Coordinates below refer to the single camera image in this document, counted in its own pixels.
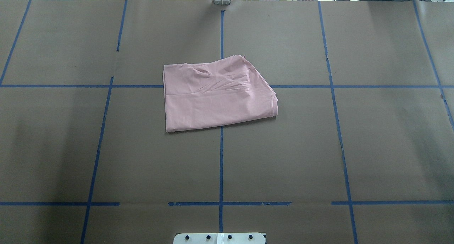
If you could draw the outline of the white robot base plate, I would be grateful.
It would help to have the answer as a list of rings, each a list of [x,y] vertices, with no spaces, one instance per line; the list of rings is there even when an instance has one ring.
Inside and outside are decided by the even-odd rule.
[[[176,234],[174,244],[266,244],[266,234],[240,233],[183,233]]]

